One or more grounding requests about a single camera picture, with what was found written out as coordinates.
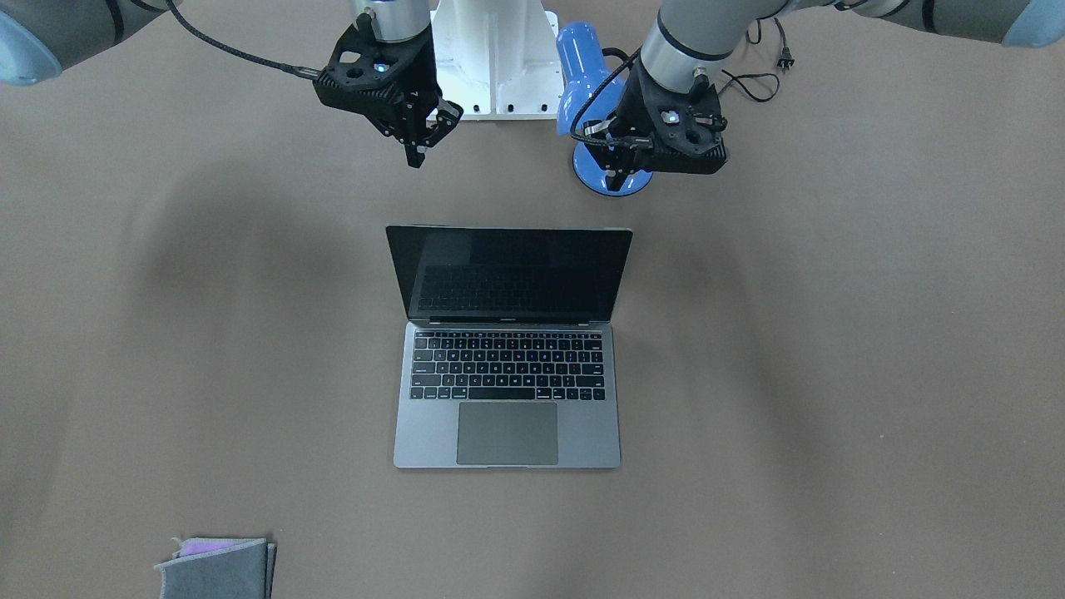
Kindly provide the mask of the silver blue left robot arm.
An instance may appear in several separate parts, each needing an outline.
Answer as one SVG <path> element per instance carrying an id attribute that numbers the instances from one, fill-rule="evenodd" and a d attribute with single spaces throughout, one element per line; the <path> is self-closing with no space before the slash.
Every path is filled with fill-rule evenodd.
<path id="1" fill-rule="evenodd" d="M 815 6 L 813 1 L 665 1 L 602 119 L 578 116 L 571 136 L 602 175 L 602 193 L 634 192 L 639 173 L 714 174 L 730 159 L 716 77 L 750 27 Z M 855 12 L 941 37 L 1039 48 L 1063 38 L 1061 1 L 833 1 Z"/>

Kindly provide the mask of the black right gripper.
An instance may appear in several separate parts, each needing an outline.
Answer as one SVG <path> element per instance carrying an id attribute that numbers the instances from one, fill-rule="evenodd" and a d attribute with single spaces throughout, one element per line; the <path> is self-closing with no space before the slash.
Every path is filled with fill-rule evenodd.
<path id="1" fill-rule="evenodd" d="M 431 27 L 404 42 L 381 39 L 370 25 L 358 25 L 356 31 L 368 41 L 389 44 L 399 53 L 396 83 L 402 91 L 402 102 L 387 118 L 364 116 L 381 134 L 404 144 L 408 166 L 419 168 L 424 163 L 424 149 L 419 149 L 423 141 L 425 148 L 433 148 L 448 136 L 464 113 L 462 106 L 443 99 L 438 86 Z"/>

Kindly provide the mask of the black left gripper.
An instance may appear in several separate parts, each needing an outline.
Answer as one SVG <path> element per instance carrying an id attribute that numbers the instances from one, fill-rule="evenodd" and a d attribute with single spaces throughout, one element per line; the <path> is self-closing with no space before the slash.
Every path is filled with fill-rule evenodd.
<path id="1" fill-rule="evenodd" d="M 609 181 L 610 194 L 630 194 L 628 179 L 636 171 L 674 171 L 677 153 L 666 144 L 668 126 L 661 118 L 661 111 L 677 106 L 676 93 L 659 84 L 644 68 L 642 60 L 635 58 L 608 131 L 612 139 L 648 139 L 649 144 L 637 146 L 633 141 L 628 146 L 602 145 L 601 167 Z"/>

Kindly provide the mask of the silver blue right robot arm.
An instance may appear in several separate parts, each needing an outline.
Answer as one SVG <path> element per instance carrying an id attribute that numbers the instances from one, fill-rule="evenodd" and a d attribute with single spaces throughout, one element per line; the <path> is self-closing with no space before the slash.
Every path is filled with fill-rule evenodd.
<path id="1" fill-rule="evenodd" d="M 1 4 L 2 82 L 35 85 L 121 44 L 171 15 L 193 37 L 256 65 L 310 81 L 323 106 L 368 119 L 399 142 L 417 168 L 463 118 L 446 99 L 436 64 L 426 1 L 354 1 L 351 23 L 321 68 L 255 56 L 210 37 L 189 22 L 178 1 L 4 1 Z"/>

